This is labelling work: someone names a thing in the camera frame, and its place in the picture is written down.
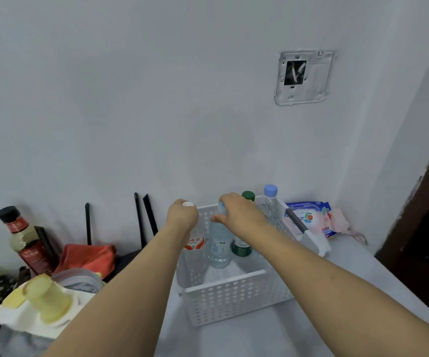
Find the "blue bottle cap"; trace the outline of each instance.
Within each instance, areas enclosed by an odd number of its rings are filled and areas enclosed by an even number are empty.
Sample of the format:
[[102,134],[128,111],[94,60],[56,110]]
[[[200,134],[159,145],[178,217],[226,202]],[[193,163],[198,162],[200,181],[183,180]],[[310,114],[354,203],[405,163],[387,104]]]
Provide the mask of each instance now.
[[218,214],[224,214],[225,216],[228,215],[228,211],[226,210],[226,206],[223,202],[218,203]]
[[274,198],[277,195],[277,186],[268,184],[264,187],[264,195],[269,198]]

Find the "yellow plastic cup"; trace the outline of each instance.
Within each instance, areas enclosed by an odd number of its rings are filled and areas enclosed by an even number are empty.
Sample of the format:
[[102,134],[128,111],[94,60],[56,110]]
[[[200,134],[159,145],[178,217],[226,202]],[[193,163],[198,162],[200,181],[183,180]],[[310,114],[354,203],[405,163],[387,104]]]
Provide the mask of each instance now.
[[72,296],[64,293],[62,287],[46,274],[27,282],[22,294],[39,311],[41,321],[46,324],[61,319],[72,306]]

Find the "wall switch plate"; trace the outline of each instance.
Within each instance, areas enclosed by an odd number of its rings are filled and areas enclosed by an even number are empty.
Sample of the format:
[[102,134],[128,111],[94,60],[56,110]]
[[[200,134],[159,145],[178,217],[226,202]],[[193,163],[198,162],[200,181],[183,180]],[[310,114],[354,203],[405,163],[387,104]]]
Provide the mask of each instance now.
[[318,103],[328,94],[334,50],[283,51],[274,100],[277,105]]

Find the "forearm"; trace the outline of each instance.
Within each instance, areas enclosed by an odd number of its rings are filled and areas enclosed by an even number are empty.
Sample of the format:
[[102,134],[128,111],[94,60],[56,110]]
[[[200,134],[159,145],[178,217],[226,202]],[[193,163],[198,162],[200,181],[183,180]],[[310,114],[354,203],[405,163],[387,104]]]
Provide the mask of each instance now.
[[429,325],[363,279],[268,226],[250,244],[338,356],[429,355]]
[[164,228],[97,294],[52,343],[46,356],[151,356],[182,246]]

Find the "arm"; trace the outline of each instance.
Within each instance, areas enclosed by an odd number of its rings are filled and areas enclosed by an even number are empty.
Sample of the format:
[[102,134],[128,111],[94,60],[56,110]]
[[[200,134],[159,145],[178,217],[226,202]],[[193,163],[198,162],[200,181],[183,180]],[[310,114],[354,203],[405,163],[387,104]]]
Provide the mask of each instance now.
[[198,221],[178,199],[165,227],[98,293],[45,356],[152,356],[162,328],[178,255]]
[[429,324],[365,280],[310,252],[269,225],[256,205],[224,195],[212,221],[258,250],[278,272],[337,356],[429,356]]

